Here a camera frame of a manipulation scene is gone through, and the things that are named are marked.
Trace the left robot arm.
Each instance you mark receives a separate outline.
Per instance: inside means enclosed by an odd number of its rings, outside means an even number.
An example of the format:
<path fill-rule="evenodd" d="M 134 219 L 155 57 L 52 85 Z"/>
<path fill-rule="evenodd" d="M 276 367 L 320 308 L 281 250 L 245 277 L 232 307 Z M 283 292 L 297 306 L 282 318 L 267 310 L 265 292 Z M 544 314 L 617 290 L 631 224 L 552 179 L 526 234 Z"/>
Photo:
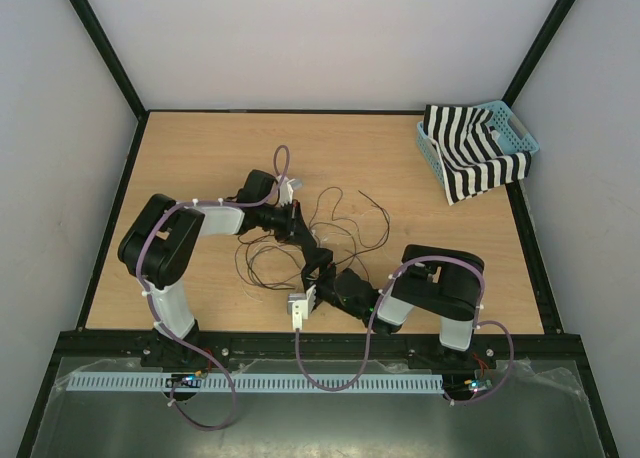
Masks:
<path fill-rule="evenodd" d="M 154 318 L 154 328 L 167 337 L 164 353 L 177 365 L 194 362 L 199 340 L 190 335 L 197 321 L 189 309 L 182 277 L 199 238 L 241 236 L 255 228 L 271 232 L 283 244 L 298 247 L 305 260 L 303 287 L 311 275 L 324 272 L 332 252 L 318 246 L 293 198 L 294 180 L 253 170 L 236 196 L 225 201 L 178 203 L 153 195 L 118 248 L 118 259 L 139 280 Z"/>

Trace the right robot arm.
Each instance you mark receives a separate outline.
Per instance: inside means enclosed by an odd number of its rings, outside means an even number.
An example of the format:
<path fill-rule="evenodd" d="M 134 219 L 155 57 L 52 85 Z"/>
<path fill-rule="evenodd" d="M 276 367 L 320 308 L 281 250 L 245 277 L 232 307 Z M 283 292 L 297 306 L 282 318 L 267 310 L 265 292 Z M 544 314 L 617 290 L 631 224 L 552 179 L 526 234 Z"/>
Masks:
<path fill-rule="evenodd" d="M 440 317 L 437 354 L 447 366 L 458 367 L 473 352 L 471 338 L 485 290 L 484 262 L 478 256 L 437 247 L 408 245 L 402 264 L 377 290 L 353 270 L 336 269 L 323 260 L 303 268 L 304 291 L 288 297 L 294 330 L 321 303 L 354 317 L 388 336 L 398 332 L 415 309 Z"/>

